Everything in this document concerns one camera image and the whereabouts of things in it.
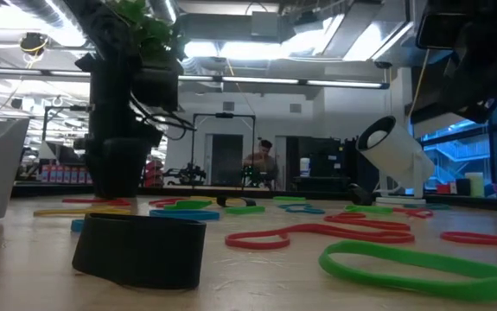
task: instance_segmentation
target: wooden table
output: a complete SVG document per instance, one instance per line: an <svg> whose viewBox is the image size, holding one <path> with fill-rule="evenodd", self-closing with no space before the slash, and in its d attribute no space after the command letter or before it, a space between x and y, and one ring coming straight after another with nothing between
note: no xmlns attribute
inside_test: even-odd
<svg viewBox="0 0 497 311"><path fill-rule="evenodd" d="M153 199L138 199L138 213L147 214L146 202ZM60 201L58 197L12 200L5 219L0 220L0 310L497 310L497 303L451 301L335 279L319 267L317 258L338 238L295 233L291 235L292 245L282 250L243 251L225 247L223 240L228 233L320 222L322 219L319 215L286 213L274 207L270 200L258 200L268 206L264 214L225 215L219 222L208 223L201 285L197 290L125 288L73 270L71 260L78 235L69 230L70 218L33 217L34 210L63 207ZM314 203L327 209L328 213L339 212L345 204L338 201ZM497 234L496 212L458 208L438 211L428 220L405 216L383 216L382 219L405 221L411 225L417 242L400 247L497 264L497 247L454 244L438 238L442 231L455 230ZM369 271L462 279L370 257L343 255L336 258Z"/></svg>

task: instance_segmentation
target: window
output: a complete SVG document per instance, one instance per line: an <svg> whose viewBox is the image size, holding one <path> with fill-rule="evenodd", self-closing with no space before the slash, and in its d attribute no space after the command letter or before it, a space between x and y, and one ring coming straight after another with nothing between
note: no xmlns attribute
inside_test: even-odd
<svg viewBox="0 0 497 311"><path fill-rule="evenodd" d="M435 173L425 188L465 178L465 173L481 172L485 185L491 183L490 143L488 134L435 143L424 147L427 156L435 163Z"/></svg>
<svg viewBox="0 0 497 311"><path fill-rule="evenodd" d="M483 126L485 126L485 125L484 124L476 124L475 122L469 121L469 120L463 120L459 123L450 125L447 128L440 129L440 130L437 130L436 132L433 132L433 133L430 133L430 134L423 136L422 141L426 142L426 141L431 140L431 139L444 137L444 136L452 135L455 133L461 133L461 132L464 132L466 130L478 129L478 128L483 127Z"/></svg>

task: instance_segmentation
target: person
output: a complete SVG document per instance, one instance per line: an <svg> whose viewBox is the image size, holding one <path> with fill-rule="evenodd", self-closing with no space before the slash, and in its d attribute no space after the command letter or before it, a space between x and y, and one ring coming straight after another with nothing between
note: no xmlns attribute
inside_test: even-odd
<svg viewBox="0 0 497 311"><path fill-rule="evenodd" d="M269 152L273 144L268 140L262 140L259 142L259 152L252 153L248 155L243 161L242 165L244 167L252 166L252 158L254 171L261 176L264 184L271 183L271 181L277 181L278 167L275 163L275 159L269 156Z"/></svg>

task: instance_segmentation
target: red rubber band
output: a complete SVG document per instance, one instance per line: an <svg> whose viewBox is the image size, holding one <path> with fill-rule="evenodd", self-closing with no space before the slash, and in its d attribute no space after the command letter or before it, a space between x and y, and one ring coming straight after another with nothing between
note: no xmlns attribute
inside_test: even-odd
<svg viewBox="0 0 497 311"><path fill-rule="evenodd" d="M346 225L361 225L375 229L383 230L393 230L393 231L409 231L411 228L407 224L397 223L393 221L381 221L381 220L365 220L365 219L346 219L342 217L327 216L325 221L334 222L337 224Z"/></svg>
<svg viewBox="0 0 497 311"><path fill-rule="evenodd" d="M327 216L327 217L334 217L336 219L364 219L366 217L366 215L364 213L344 212L344 213L336 214L333 216Z"/></svg>
<svg viewBox="0 0 497 311"><path fill-rule="evenodd" d="M392 209L393 212L395 213L405 213L408 216L420 218L420 219L427 219L431 218L435 214L428 208L400 208L400 207L394 207Z"/></svg>
<svg viewBox="0 0 497 311"><path fill-rule="evenodd" d="M63 199L63 203L106 203L110 206L129 206L131 203L126 200L105 200L105 199Z"/></svg>
<svg viewBox="0 0 497 311"><path fill-rule="evenodd" d="M386 244L407 243L415 241L415 237L409 232L359 232L356 230L339 228L333 225L301 224L265 232L242 232L230 234L225 237L225 244L227 246L240 247L250 250L275 250L278 248L283 248L290 244L288 233L292 232L318 233L337 238L350 238L360 241ZM241 238L264 238L274 236L279 236L282 241L248 242L240 240Z"/></svg>
<svg viewBox="0 0 497 311"><path fill-rule="evenodd" d="M443 232L440 238L447 241L497 246L497 236L472 232Z"/></svg>
<svg viewBox="0 0 497 311"><path fill-rule="evenodd" d="M153 200L148 202L149 205L155 206L155 207L164 207L166 205L174 205L177 203L177 201L180 200L186 200L183 198L169 198L169 199L162 199L162 200Z"/></svg>

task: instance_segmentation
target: green rubber band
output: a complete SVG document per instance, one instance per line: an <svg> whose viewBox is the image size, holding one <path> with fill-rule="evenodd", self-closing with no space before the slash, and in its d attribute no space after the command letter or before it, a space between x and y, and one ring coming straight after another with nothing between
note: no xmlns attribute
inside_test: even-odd
<svg viewBox="0 0 497 311"><path fill-rule="evenodd" d="M262 213L265 212L265 206L243 206L243 207L227 207L225 213L236 215L244 215L248 213Z"/></svg>
<svg viewBox="0 0 497 311"><path fill-rule="evenodd" d="M411 277L365 272L335 262L335 253L361 254L462 276L477 278L463 282L430 281ZM408 251L359 241L332 244L319 257L319 264L332 276L370 285L416 290L466 301L497 301L497 266L470 260Z"/></svg>
<svg viewBox="0 0 497 311"><path fill-rule="evenodd" d="M405 208L426 208L430 209L431 211L447 211L450 210L451 207L446 204L439 204L439 203L429 203L429 204L404 204Z"/></svg>
<svg viewBox="0 0 497 311"><path fill-rule="evenodd" d="M273 197L274 200L286 200L286 201L294 201L294 202L305 202L306 198L302 197Z"/></svg>
<svg viewBox="0 0 497 311"><path fill-rule="evenodd" d="M202 209L212 204L208 200L178 200L174 205L164 206L166 210Z"/></svg>
<svg viewBox="0 0 497 311"><path fill-rule="evenodd" d="M346 212L351 212L351 213L393 213L392 207L385 207L385 206L355 206L355 205L350 205L346 206L344 208L344 211Z"/></svg>

